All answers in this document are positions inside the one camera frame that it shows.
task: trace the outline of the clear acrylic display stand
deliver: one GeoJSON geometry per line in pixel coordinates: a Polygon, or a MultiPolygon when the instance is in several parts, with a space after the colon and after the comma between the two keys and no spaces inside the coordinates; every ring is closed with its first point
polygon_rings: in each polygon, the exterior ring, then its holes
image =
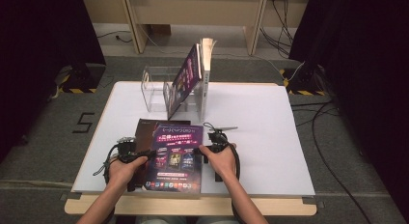
{"type": "MultiPolygon", "coordinates": [[[[172,82],[179,70],[178,67],[145,67],[142,74],[141,91],[149,112],[168,112],[172,82]]],[[[193,115],[201,121],[202,107],[197,103],[201,95],[195,94],[194,91],[180,105],[177,113],[188,112],[189,116],[193,115]]]]}

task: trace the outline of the table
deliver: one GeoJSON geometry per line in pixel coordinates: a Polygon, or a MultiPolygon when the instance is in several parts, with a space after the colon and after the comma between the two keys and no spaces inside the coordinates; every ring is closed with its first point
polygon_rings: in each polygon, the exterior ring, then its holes
{"type": "MultiPolygon", "coordinates": [[[[195,117],[180,112],[175,119],[185,118],[199,125],[195,117]]],[[[93,177],[92,173],[100,167],[111,143],[135,133],[139,118],[165,119],[166,113],[147,111],[140,82],[116,83],[68,197],[67,213],[84,213],[103,190],[103,177],[93,177]]],[[[240,181],[263,215],[316,213],[314,188],[286,88],[274,84],[210,83],[204,119],[215,126],[238,126],[227,135],[238,146],[240,181]]],[[[117,203],[116,214],[232,215],[227,189],[214,181],[209,165],[203,167],[202,181],[199,198],[160,199],[140,191],[125,193],[117,203]]]]}
{"type": "Polygon", "coordinates": [[[146,24],[183,24],[242,26],[248,53],[253,54],[258,40],[259,18],[265,2],[266,0],[123,0],[137,53],[145,50],[149,32],[146,24]]]}

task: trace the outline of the gray carpet floor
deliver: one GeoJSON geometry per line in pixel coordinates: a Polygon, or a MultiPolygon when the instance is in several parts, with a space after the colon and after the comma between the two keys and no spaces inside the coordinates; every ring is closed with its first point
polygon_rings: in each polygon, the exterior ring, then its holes
{"type": "MultiPolygon", "coordinates": [[[[106,57],[107,69],[94,94],[60,94],[41,111],[29,133],[26,145],[11,149],[0,165],[0,223],[74,223],[78,216],[64,212],[81,162],[96,125],[117,81],[140,80],[145,66],[180,66],[181,58],[106,57]],[[77,122],[83,118],[92,123],[77,122]]],[[[212,60],[210,81],[274,82],[281,76],[263,60],[212,60]]],[[[277,68],[296,68],[298,63],[275,61],[277,68]]],[[[347,120],[331,103],[312,118],[320,105],[295,104],[325,102],[328,96],[289,95],[297,131],[316,192],[318,212],[314,216],[268,217],[270,223],[367,223],[357,205],[338,180],[348,189],[371,223],[405,223],[372,165],[361,156],[349,131],[347,120]]]]}

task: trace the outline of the black curtain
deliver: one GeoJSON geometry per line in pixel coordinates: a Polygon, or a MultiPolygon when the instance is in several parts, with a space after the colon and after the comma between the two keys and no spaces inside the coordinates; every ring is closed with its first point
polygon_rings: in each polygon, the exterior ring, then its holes
{"type": "Polygon", "coordinates": [[[0,160],[27,134],[65,66],[105,65],[83,0],[0,0],[0,160]]]}
{"type": "Polygon", "coordinates": [[[317,54],[360,148],[409,222],[409,0],[343,1],[340,16],[331,16],[334,0],[309,1],[290,58],[317,54]],[[322,32],[328,19],[334,32],[322,32]]]}

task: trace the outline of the person's hand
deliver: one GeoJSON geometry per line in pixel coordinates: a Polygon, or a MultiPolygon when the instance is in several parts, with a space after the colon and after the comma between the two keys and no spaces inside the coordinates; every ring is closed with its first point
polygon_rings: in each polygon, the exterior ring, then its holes
{"type": "Polygon", "coordinates": [[[207,156],[208,161],[214,171],[222,177],[235,175],[235,159],[230,147],[225,148],[222,152],[215,154],[206,146],[199,146],[201,152],[207,156]]]}
{"type": "Polygon", "coordinates": [[[122,163],[115,160],[109,167],[109,183],[120,187],[126,187],[127,183],[132,179],[133,174],[139,166],[147,162],[146,156],[141,156],[130,163],[122,163]]]}

